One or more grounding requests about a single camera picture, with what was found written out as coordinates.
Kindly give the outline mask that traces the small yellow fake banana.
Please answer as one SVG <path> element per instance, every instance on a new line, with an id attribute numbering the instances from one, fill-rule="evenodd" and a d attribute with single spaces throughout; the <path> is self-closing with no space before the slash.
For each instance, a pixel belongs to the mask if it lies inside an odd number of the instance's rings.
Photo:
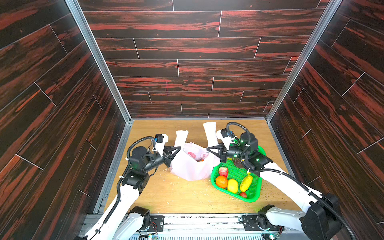
<path id="1" fill-rule="evenodd" d="M 247 175 L 246 177 L 244 177 L 244 179 L 242 180 L 241 184 L 240 184 L 240 191 L 242 193 L 245 193 L 251 186 L 253 182 L 253 176 L 252 175 Z"/>

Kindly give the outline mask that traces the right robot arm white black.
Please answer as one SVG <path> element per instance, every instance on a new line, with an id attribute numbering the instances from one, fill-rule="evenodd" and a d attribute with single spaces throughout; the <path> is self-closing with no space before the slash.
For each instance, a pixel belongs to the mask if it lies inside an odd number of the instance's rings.
<path id="1" fill-rule="evenodd" d="M 253 134 L 244 132 L 238 139 L 231 131 L 223 129 L 217 132 L 217 138 L 222 142 L 209 147 L 210 153 L 219 157 L 222 163 L 227 159 L 239 160 L 247 175 L 268 181 L 301 209 L 295 212 L 267 205 L 257 213 L 256 222 L 260 229 L 267 231 L 278 226 L 287 227 L 303 232 L 311 240 L 330 240 L 345 228 L 350 238 L 356 239 L 341 214 L 339 199 L 332 194 L 324 195 L 283 171 L 260 153 L 258 141 Z"/>

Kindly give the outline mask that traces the orange fake orange left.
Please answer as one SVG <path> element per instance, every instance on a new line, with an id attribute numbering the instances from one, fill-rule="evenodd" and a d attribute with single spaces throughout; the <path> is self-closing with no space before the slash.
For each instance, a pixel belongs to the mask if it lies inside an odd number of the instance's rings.
<path id="1" fill-rule="evenodd" d="M 228 179 L 225 177 L 225 176 L 221 176 L 219 175 L 216 179 L 215 179 L 215 184 L 221 188 L 221 189 L 226 189 L 227 186 L 228 186 Z"/>

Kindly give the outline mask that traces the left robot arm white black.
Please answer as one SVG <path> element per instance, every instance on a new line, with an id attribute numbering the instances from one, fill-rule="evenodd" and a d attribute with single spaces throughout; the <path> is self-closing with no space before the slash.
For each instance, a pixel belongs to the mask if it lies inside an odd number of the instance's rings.
<path id="1" fill-rule="evenodd" d="M 151 170 L 160 165 L 171 166 L 181 147 L 158 146 L 152 153 L 148 148 L 131 145 L 127 150 L 128 166 L 117 183 L 117 196 L 97 223 L 76 240 L 124 240 L 150 226 L 150 211 L 141 207 L 129 210 L 146 187 Z"/>

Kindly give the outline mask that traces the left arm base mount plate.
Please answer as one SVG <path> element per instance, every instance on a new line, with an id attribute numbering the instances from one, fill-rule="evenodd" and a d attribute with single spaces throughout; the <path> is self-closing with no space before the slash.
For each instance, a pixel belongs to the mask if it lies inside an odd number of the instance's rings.
<path id="1" fill-rule="evenodd" d="M 147 215 L 144 217 L 140 232 L 162 232 L 164 230 L 165 216 L 162 215 Z"/>

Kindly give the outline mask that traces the green plastic perforated basket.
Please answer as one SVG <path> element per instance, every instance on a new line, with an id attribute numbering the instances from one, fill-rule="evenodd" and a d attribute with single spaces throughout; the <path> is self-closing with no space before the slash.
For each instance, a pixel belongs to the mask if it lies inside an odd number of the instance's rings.
<path id="1" fill-rule="evenodd" d="M 259 147 L 259 150 L 263 154 L 265 153 L 265 151 L 261 147 Z M 238 190 L 237 194 L 230 193 L 227 189 L 221 189 L 215 184 L 215 179 L 219 176 L 219 173 L 218 173 L 219 167 L 227 167 L 229 169 L 229 175 L 228 175 L 227 179 L 228 180 L 229 179 L 235 179 L 239 183 L 239 190 Z M 246 177 L 247 175 L 253 176 L 253 182 L 252 182 L 250 188 L 245 192 L 248 196 L 248 198 L 245 199 L 245 198 L 240 196 L 240 193 L 241 193 L 240 184 L 241 184 L 242 180 L 244 179 L 244 177 Z M 227 159 L 226 162 L 220 162 L 219 165 L 217 165 L 215 168 L 213 168 L 212 173 L 211 173 L 211 183 L 215 189 L 217 189 L 217 190 L 219 190 L 225 194 L 228 194 L 232 197 L 240 199 L 246 203 L 256 202 L 259 199 L 260 194 L 261 194 L 261 186 L 262 186 L 261 177 L 259 177 L 258 175 L 254 174 L 254 173 L 250 173 L 246 169 L 237 168 L 234 165 L 233 161 L 230 159 Z"/>

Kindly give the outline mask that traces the pink printed plastic bag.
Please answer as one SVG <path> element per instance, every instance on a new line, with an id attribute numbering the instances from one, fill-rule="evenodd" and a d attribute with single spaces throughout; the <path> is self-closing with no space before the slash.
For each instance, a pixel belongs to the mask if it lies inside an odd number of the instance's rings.
<path id="1" fill-rule="evenodd" d="M 187 181 L 210 177 L 220 158 L 195 143 L 188 143 L 188 131 L 176 131 L 175 147 L 181 147 L 171 162 L 171 173 Z"/>

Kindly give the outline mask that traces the red fake dragon fruit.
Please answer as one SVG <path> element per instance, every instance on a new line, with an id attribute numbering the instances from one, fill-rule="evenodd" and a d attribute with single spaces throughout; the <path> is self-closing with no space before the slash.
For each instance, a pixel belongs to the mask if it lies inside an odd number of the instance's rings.
<path id="1" fill-rule="evenodd" d="M 196 162 L 203 162 L 208 156 L 209 156 L 209 153 L 198 153 L 198 154 L 195 154 L 193 152 L 187 152 L 187 154 L 193 158 Z"/>

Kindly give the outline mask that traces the yellow fake lemon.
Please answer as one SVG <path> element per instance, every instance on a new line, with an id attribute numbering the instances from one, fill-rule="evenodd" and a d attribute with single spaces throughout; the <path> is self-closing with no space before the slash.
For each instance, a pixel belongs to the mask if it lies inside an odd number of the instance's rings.
<path id="1" fill-rule="evenodd" d="M 239 183 L 235 179 L 229 179 L 228 185 L 227 185 L 227 190 L 230 193 L 237 194 L 238 190 L 239 190 Z"/>

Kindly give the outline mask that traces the metal front rail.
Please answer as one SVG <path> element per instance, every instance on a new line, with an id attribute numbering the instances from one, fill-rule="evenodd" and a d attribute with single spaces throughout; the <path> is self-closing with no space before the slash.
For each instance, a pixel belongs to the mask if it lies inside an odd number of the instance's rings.
<path id="1" fill-rule="evenodd" d="M 125 240 L 306 240 L 303 232 L 282 226 L 282 232 L 246 232 L 239 217 L 250 214 L 162 214 L 162 232 L 137 231 Z M 101 218 L 88 215 L 79 233 L 83 237 Z"/>

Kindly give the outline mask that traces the red pink fake apple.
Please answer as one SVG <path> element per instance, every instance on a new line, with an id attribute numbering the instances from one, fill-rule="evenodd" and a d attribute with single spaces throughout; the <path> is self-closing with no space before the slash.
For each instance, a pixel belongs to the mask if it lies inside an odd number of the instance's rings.
<path id="1" fill-rule="evenodd" d="M 227 178 L 229 175 L 229 169 L 227 167 L 219 167 L 218 173 L 220 176 Z"/>

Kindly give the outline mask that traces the dark brown fake date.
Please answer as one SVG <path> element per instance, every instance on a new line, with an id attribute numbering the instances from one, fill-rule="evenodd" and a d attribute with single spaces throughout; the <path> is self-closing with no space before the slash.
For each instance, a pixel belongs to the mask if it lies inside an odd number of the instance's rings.
<path id="1" fill-rule="evenodd" d="M 239 169 L 243 169 L 243 168 L 244 168 L 243 165 L 242 165 L 241 160 L 239 160 L 239 159 L 235 159 L 235 160 L 233 161 L 233 163 L 234 163 L 234 165 L 235 165 L 237 168 L 239 168 Z"/>

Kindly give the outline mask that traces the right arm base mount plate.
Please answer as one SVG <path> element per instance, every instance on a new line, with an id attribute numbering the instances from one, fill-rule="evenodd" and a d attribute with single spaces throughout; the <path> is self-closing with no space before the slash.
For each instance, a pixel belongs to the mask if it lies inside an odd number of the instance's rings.
<path id="1" fill-rule="evenodd" d="M 242 215 L 241 217 L 239 217 L 239 222 L 243 225 L 246 232 L 282 232 L 285 229 L 282 226 L 274 226 L 271 224 L 267 224 L 265 219 L 263 217 L 259 218 L 257 214 Z"/>

